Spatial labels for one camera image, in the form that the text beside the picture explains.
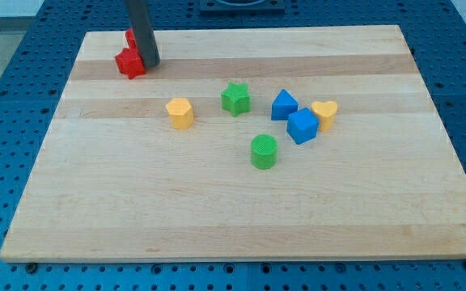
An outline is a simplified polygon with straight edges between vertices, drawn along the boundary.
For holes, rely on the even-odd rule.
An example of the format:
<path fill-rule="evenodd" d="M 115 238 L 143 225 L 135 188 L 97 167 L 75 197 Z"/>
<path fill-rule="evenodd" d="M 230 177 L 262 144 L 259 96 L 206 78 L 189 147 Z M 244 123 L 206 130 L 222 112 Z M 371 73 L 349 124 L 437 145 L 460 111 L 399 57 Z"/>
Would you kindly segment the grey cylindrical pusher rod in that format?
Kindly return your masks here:
<path fill-rule="evenodd" d="M 160 56 L 147 0 L 125 0 L 125 8 L 143 65 L 146 68 L 156 67 Z"/>

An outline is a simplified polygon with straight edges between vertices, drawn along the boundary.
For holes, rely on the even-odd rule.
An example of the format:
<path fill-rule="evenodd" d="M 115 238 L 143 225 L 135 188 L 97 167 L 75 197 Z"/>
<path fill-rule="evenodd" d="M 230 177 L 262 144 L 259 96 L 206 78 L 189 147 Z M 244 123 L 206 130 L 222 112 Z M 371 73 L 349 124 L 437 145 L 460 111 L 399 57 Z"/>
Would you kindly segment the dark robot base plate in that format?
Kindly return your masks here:
<path fill-rule="evenodd" d="M 198 0 L 201 13 L 282 12 L 286 0 Z"/>

